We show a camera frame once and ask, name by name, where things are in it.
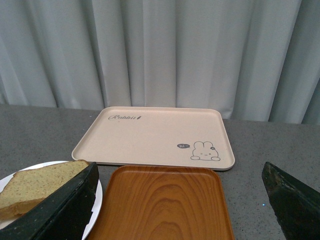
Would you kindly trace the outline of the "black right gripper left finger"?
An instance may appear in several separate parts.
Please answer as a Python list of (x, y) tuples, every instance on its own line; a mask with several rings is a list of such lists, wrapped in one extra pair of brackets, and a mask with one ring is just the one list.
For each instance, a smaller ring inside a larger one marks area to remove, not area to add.
[(99, 170), (95, 162), (0, 230), (2, 240), (81, 240), (92, 217)]

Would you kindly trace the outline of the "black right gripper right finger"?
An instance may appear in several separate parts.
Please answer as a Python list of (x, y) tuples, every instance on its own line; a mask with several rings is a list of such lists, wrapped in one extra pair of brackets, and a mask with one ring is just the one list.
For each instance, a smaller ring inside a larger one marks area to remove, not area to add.
[(268, 161), (261, 177), (285, 238), (318, 240), (320, 193)]

